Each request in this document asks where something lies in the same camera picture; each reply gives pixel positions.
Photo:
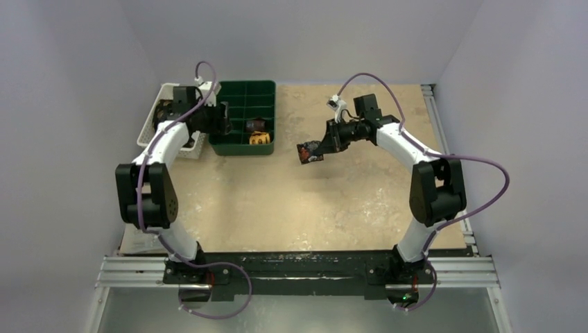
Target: yellow package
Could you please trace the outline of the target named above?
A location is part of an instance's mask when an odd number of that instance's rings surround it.
[[[249,144],[269,144],[270,133],[266,132],[253,132],[249,137]]]

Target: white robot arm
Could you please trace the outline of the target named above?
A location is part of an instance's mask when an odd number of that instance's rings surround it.
[[[154,126],[157,131],[143,153],[131,164],[120,164],[116,168],[116,185],[119,193],[121,216],[126,223],[133,223],[139,228],[137,218],[137,195],[139,188],[138,172],[146,161],[142,208],[145,227],[150,232],[157,232],[162,240],[184,258],[194,260],[198,244],[183,228],[175,222],[178,215],[178,198],[175,195],[169,176],[172,163],[180,149],[190,143],[195,133],[227,134],[231,131],[227,115],[227,105],[216,104],[216,95],[220,85],[214,91],[212,82],[196,79],[195,86],[177,86],[173,88],[172,101],[160,101],[156,107]],[[199,99],[208,96],[203,106],[188,117],[184,115],[192,109]],[[171,259],[179,261],[172,255]]]
[[[411,267],[422,267],[437,228],[465,209],[460,161],[427,155],[428,152],[438,152],[427,148],[401,128],[395,117],[383,116],[374,94],[354,99],[357,117],[349,122],[342,118],[341,110],[347,104],[340,97],[335,95],[327,105],[335,110],[336,116],[327,121],[327,132],[321,142],[297,145],[300,162],[322,161],[324,154],[339,153],[351,142],[362,139],[370,140],[397,158],[412,173],[409,204],[414,217],[403,239],[394,247],[396,258],[391,266],[399,273]],[[437,186],[435,179],[442,180],[443,185]]]

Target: wooden board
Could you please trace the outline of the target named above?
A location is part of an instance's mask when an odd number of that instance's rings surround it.
[[[339,86],[278,86],[275,152],[220,157],[205,144],[199,160],[177,159],[171,171],[178,221],[205,251],[367,250],[392,248],[411,219],[410,174],[369,142],[301,165],[296,144],[321,140],[334,112],[325,103]],[[418,85],[393,86],[407,129],[437,148]],[[375,93],[384,114],[399,113],[384,88],[351,85],[342,97]],[[434,248],[465,247],[459,225]]]

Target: white wall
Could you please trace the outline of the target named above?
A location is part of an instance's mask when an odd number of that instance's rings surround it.
[[[115,0],[0,4],[0,331],[80,332],[158,82]]]
[[[121,0],[164,81],[189,83],[194,58],[222,79],[340,82],[371,71],[432,83],[482,0]]]
[[[435,89],[452,151],[511,172],[472,223],[516,332],[588,327],[587,36],[586,1],[485,0]],[[470,207],[499,189],[498,172],[465,170]]]

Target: green compartment tray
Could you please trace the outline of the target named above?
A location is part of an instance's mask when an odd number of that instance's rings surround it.
[[[217,155],[270,155],[275,141],[275,82],[221,81],[217,102],[229,104],[233,130],[227,135],[209,135],[208,142]],[[266,121],[269,144],[249,144],[251,133],[245,131],[247,120]]]

